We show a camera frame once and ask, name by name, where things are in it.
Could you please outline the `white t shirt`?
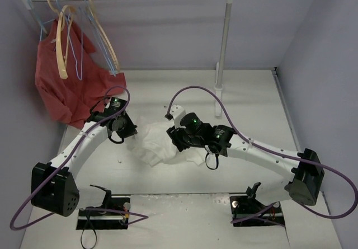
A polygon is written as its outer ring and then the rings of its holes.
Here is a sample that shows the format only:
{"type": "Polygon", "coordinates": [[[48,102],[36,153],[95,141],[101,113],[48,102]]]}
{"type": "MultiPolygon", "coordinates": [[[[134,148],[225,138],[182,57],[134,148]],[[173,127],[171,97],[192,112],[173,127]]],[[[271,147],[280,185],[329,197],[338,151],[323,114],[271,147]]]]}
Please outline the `white t shirt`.
{"type": "Polygon", "coordinates": [[[205,161],[205,151],[191,148],[179,152],[166,130],[174,126],[171,121],[152,122],[140,116],[136,120],[137,134],[126,139],[125,144],[131,154],[154,167],[160,163],[177,164],[193,162],[200,166],[205,161]]]}

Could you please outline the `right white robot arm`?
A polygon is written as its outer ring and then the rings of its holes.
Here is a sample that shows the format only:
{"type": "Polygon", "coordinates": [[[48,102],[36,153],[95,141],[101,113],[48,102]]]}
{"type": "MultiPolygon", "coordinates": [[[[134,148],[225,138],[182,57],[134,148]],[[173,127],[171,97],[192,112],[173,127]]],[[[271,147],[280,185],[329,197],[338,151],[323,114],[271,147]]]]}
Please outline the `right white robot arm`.
{"type": "Polygon", "coordinates": [[[260,211],[272,203],[290,199],[307,206],[316,205],[324,171],[315,166],[319,162],[315,151],[289,152],[288,156],[277,151],[266,152],[228,126],[203,123],[193,112],[166,115],[166,118],[174,122],[167,134],[179,152],[203,148],[207,156],[242,159],[281,176],[278,182],[257,181],[247,188],[247,203],[252,210],[260,211]]]}

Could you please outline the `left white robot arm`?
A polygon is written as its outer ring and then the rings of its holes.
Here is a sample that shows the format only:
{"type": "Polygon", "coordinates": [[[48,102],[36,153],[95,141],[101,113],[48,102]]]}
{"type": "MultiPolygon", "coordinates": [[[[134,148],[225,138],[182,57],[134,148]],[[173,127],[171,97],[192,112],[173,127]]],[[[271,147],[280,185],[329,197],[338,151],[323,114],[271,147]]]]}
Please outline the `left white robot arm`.
{"type": "Polygon", "coordinates": [[[112,208],[109,192],[92,186],[79,191],[76,177],[96,148],[111,139],[113,133],[121,144],[137,133],[136,126],[126,112],[126,100],[112,97],[102,112],[90,115],[80,133],[48,163],[37,163],[31,174],[31,204],[35,207],[67,217],[75,210],[91,206],[99,215],[112,208]]]}

